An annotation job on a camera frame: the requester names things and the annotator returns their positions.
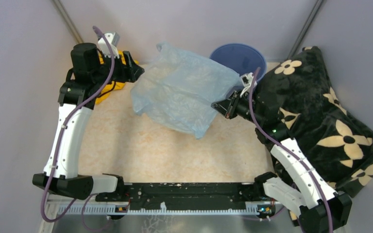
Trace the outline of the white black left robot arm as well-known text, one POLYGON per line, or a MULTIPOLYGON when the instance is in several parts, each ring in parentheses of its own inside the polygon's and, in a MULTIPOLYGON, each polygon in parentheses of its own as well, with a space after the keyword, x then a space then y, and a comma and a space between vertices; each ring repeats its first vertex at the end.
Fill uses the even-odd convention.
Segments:
POLYGON ((53 147, 42 173, 33 175, 33 185, 48 194, 85 200, 91 194, 107 193, 115 201, 126 195, 119 175, 80 175, 78 162, 86 125, 101 89, 108 84, 134 83, 144 68, 129 51, 107 57, 93 43, 75 45, 70 53, 73 67, 58 97, 59 117, 53 147))

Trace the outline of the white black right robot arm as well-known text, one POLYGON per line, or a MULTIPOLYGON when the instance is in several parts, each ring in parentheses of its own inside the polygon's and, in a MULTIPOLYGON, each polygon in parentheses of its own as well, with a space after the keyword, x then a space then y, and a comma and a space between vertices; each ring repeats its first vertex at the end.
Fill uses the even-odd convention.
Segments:
POLYGON ((230 97, 211 104, 226 119, 240 116, 254 123, 258 139, 291 178, 291 182, 286 183, 271 172, 260 175, 254 180, 255 196, 282 203, 306 233, 331 233, 345 226, 352 207, 351 198, 345 193, 339 194, 321 177, 284 125, 264 130, 254 114, 256 103, 251 95, 241 96, 234 91, 230 97))

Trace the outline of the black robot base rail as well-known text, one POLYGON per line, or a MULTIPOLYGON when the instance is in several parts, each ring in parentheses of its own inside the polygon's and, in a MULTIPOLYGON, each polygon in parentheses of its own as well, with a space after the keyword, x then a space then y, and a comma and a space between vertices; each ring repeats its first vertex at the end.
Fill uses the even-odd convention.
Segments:
POLYGON ((272 218, 283 207, 256 191, 253 183, 126 183, 114 193, 101 193, 89 200, 51 197, 55 212, 69 215, 236 215, 251 219, 272 218))

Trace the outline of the light blue trash bag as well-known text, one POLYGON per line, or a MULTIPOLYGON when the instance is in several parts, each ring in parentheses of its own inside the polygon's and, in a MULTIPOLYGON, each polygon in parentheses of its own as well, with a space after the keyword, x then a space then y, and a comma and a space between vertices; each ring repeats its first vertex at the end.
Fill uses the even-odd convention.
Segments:
POLYGON ((172 130, 204 137, 223 100, 240 75, 216 61, 167 42, 156 45, 159 55, 131 89, 133 111, 172 130))

